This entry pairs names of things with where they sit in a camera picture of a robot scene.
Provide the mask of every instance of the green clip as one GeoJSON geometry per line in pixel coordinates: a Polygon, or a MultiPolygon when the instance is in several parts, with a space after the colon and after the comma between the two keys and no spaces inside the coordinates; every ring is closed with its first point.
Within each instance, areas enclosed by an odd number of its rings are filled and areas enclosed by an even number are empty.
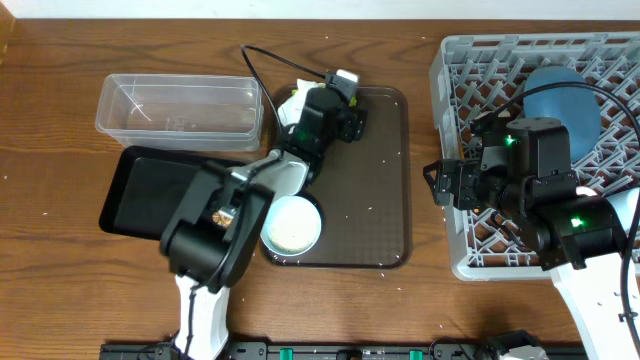
{"type": "Polygon", "coordinates": [[[409,351],[409,360],[422,360],[422,351],[420,350],[409,351]]]}
{"type": "Polygon", "coordinates": [[[280,349],[280,360],[293,360],[293,349],[280,349]]]}

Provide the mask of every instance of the white crate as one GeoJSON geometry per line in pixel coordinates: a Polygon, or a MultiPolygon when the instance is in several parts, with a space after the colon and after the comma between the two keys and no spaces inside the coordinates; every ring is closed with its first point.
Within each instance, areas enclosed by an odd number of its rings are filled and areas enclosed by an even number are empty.
{"type": "MultiPolygon", "coordinates": [[[[465,158],[477,158],[480,146],[470,139],[470,120],[524,91],[529,74],[548,65],[578,71],[587,82],[613,91],[636,117],[640,114],[640,32],[450,36],[429,72],[443,158],[459,159],[460,148],[465,158]]],[[[604,124],[600,139],[573,168],[583,185],[611,195],[640,179],[640,152],[623,113],[596,96],[604,124]]],[[[446,206],[444,213],[451,269],[458,278],[549,278],[535,253],[520,251],[492,226],[489,210],[475,214],[446,206]]],[[[634,261],[639,256],[635,250],[634,261]]]]}

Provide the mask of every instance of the brown tray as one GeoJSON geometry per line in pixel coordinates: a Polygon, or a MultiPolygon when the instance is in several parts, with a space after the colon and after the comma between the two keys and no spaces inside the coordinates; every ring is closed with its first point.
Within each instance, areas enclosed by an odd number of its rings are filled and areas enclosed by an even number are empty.
{"type": "Polygon", "coordinates": [[[362,139],[335,141],[320,175],[305,189],[320,208],[320,238],[292,257],[276,255],[260,242],[276,265],[390,269],[409,258],[407,102],[399,91],[383,87],[362,87],[356,98],[369,111],[362,139]]]}

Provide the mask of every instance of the wooden surface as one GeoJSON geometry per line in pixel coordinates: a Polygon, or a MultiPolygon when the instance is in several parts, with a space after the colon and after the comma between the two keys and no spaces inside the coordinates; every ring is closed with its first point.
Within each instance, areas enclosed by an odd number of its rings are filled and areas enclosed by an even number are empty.
{"type": "Polygon", "coordinates": [[[13,15],[0,3],[0,66],[2,65],[2,59],[4,58],[14,23],[13,15]]]}
{"type": "MultiPolygon", "coordinates": [[[[96,132],[97,102],[111,73],[248,75],[242,43],[404,93],[414,251],[384,277],[275,267],[256,254],[232,291],[233,332],[427,343],[524,328],[545,341],[577,341],[550,281],[452,275],[443,214],[421,175],[440,157],[428,69],[447,35],[621,30],[640,23],[18,21],[0,80],[0,358],[96,359],[104,342],[158,341],[177,330],[178,290],[158,244],[98,228],[122,148],[96,132]]],[[[273,92],[301,75],[253,56],[273,92]]]]}

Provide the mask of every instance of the white wall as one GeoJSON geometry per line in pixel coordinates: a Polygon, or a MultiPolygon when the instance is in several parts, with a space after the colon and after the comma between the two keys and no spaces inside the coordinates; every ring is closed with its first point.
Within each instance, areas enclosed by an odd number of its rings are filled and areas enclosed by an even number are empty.
{"type": "Polygon", "coordinates": [[[17,18],[640,20],[640,0],[0,0],[0,2],[3,2],[17,18]]]}

